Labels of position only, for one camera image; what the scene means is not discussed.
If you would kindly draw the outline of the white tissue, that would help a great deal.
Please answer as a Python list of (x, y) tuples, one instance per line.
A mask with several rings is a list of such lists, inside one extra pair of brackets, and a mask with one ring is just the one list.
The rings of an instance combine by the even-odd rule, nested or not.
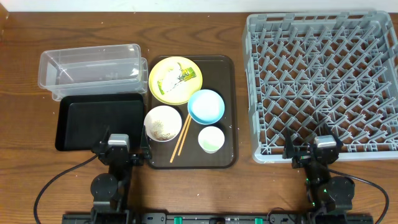
[(172, 90), (180, 81), (181, 73), (181, 65), (178, 62), (173, 63), (172, 68), (166, 73), (162, 80), (162, 90), (164, 93)]

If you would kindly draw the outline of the green snack wrapper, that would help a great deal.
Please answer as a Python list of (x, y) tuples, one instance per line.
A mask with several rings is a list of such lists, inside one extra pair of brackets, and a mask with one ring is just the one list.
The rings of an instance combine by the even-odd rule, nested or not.
[[(182, 82), (188, 81), (188, 80), (190, 80), (192, 78), (195, 78), (195, 77), (196, 77), (196, 73), (194, 72), (192, 67), (189, 67), (189, 68), (186, 68), (186, 69), (182, 69), (182, 73), (180, 75), (180, 81), (174, 86), (174, 88), (176, 86), (178, 86), (179, 84), (181, 84)], [(163, 78), (158, 80), (157, 81), (157, 85), (158, 85), (160, 93), (162, 95), (164, 95), (165, 93), (162, 90), (162, 80), (163, 80)]]

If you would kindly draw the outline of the light blue bowl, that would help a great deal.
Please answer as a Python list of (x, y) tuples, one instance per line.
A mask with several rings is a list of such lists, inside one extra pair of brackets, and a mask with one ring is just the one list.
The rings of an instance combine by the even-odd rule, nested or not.
[(213, 90), (199, 90), (189, 99), (187, 104), (189, 115), (202, 125), (217, 123), (225, 112), (222, 97)]

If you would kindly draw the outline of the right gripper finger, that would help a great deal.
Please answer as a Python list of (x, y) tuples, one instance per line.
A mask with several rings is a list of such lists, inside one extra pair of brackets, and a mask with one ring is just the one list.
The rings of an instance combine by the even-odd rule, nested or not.
[(291, 159), (295, 155), (295, 149), (291, 138), (291, 131), (289, 128), (286, 128), (284, 132), (284, 138), (285, 138), (285, 144), (284, 144), (284, 152), (282, 158)]
[(343, 146), (343, 142), (338, 138), (338, 136), (331, 130), (331, 128), (325, 123), (322, 126), (322, 136), (331, 136), (336, 142), (336, 146)]

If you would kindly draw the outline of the leftover rice pile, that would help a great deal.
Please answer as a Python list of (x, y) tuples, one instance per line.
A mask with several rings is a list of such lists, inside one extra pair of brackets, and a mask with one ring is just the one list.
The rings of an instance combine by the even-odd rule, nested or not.
[(177, 134), (177, 130), (170, 121), (157, 120), (152, 123), (151, 133), (156, 140), (167, 141)]

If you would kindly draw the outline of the white pink bowl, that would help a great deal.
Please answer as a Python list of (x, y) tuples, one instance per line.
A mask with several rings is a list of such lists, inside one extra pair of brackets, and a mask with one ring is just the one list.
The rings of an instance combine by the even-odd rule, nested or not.
[(144, 125), (146, 126), (147, 136), (157, 142), (171, 141), (173, 138), (175, 138), (177, 136), (177, 134), (176, 134), (172, 139), (169, 139), (167, 141), (156, 140), (155, 137), (153, 137), (153, 135), (151, 133), (151, 129), (152, 129), (152, 123), (157, 120), (170, 121), (171, 123), (173, 123), (175, 129), (177, 130), (177, 134), (180, 132), (180, 130), (182, 128), (182, 118), (181, 118), (180, 113), (176, 109), (174, 109), (171, 106), (165, 106), (165, 105), (152, 108), (147, 113), (147, 115), (144, 119)]

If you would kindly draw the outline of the yellow plate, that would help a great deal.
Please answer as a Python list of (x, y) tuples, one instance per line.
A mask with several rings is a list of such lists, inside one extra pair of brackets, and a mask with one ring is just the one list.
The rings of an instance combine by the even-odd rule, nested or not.
[(149, 89), (167, 105), (182, 105), (201, 90), (203, 75), (199, 66), (186, 57), (166, 57), (152, 68)]

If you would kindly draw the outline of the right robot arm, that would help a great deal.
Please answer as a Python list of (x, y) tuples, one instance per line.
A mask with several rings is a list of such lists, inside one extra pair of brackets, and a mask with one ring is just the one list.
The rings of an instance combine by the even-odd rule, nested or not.
[(351, 210), (355, 184), (349, 177), (330, 175), (328, 165), (339, 158), (343, 143), (324, 125), (321, 135), (300, 150), (295, 147), (292, 132), (284, 132), (284, 159), (292, 160), (292, 168), (304, 169), (306, 190), (313, 208), (297, 217), (296, 223), (348, 223), (346, 212)]

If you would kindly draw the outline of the wooden chopstick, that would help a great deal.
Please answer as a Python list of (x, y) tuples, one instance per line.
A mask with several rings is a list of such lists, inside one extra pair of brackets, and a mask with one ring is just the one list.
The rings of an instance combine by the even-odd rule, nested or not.
[[(185, 139), (187, 137), (187, 133), (188, 133), (189, 127), (185, 131), (185, 134), (186, 134)], [(181, 142), (180, 142), (180, 149), (178, 149), (178, 154), (177, 154), (178, 156), (181, 155), (181, 151), (182, 151), (183, 145), (185, 143), (185, 139), (181, 140)]]
[(173, 153), (172, 153), (172, 156), (171, 156), (171, 158), (170, 158), (170, 163), (173, 163), (174, 158), (175, 158), (175, 155), (176, 155), (176, 153), (177, 153), (177, 150), (180, 149), (180, 142), (181, 142), (181, 140), (185, 139), (185, 136), (186, 136), (185, 131), (186, 131), (186, 129), (189, 127), (190, 120), (191, 120), (191, 117), (190, 117), (190, 115), (188, 114), (188, 115), (187, 115), (187, 118), (186, 118), (186, 120), (185, 120), (185, 122), (184, 122), (184, 124), (183, 124), (183, 127), (182, 127), (182, 130), (181, 130), (181, 132), (180, 132), (180, 135), (179, 135), (179, 137), (178, 137), (178, 140), (177, 140), (177, 143), (176, 143), (176, 145), (175, 145), (175, 148), (174, 148), (174, 151), (173, 151)]

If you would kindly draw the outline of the white cup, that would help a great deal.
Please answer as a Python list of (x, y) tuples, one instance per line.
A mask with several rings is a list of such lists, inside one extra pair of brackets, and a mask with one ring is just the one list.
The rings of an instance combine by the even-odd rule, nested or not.
[(224, 133), (220, 128), (215, 126), (203, 128), (198, 135), (198, 143), (200, 147), (209, 154), (213, 154), (221, 149), (224, 141)]

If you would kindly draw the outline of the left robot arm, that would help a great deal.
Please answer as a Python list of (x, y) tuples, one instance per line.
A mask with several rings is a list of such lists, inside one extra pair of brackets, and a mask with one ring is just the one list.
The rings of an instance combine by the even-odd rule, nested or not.
[(96, 176), (91, 183), (93, 208), (90, 224), (139, 223), (139, 215), (127, 207), (127, 195), (131, 183), (134, 166), (143, 166), (144, 161), (152, 158), (147, 140), (146, 129), (142, 129), (139, 148), (141, 153), (129, 152), (129, 136), (127, 134), (111, 134), (109, 129), (97, 142), (92, 152), (99, 161), (108, 166), (108, 172)]

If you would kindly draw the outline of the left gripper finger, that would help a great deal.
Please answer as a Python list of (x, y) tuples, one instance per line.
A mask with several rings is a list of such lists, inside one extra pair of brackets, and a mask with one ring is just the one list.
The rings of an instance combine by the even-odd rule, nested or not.
[(150, 151), (150, 145), (148, 143), (148, 136), (146, 133), (145, 125), (143, 125), (142, 128), (140, 149), (142, 150), (142, 155), (144, 159), (152, 159), (152, 153)]
[(105, 132), (103, 134), (103, 137), (99, 141), (99, 146), (100, 147), (106, 147), (108, 145), (109, 137), (110, 137), (109, 126), (107, 126), (106, 130), (105, 130)]

